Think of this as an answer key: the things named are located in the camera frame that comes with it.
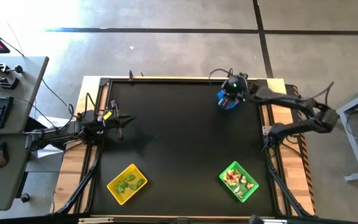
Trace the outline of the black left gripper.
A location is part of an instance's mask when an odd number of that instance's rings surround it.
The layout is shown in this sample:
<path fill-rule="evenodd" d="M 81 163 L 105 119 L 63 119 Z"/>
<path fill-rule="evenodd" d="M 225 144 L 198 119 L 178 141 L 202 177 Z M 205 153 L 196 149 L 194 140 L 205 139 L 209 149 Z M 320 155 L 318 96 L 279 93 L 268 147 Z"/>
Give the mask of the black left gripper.
<path fill-rule="evenodd" d="M 120 116 L 120 111 L 118 109 L 110 110 L 98 117 L 95 130 L 122 128 L 122 125 L 128 125 L 135 120 L 136 117 L 136 115 Z"/>

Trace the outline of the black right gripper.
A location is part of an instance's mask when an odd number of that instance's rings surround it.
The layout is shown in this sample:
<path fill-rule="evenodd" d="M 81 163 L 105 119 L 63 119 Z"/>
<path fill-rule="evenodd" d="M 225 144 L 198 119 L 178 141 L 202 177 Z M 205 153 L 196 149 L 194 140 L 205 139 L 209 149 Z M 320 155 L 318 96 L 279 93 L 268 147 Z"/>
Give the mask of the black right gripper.
<path fill-rule="evenodd" d="M 243 100 L 249 94 L 247 75 L 228 75 L 227 80 L 221 85 L 221 105 L 235 107 L 235 100 Z"/>

